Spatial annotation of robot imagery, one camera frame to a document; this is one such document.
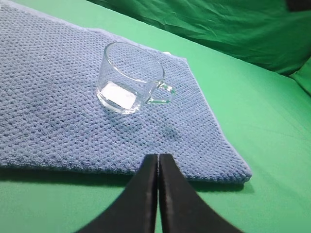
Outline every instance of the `glass mug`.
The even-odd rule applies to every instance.
[[[172,101],[175,89],[163,80],[163,66],[155,57],[137,46],[115,42],[104,49],[96,95],[108,109],[130,114],[145,103]],[[170,97],[154,99],[151,95],[157,88],[170,92]]]

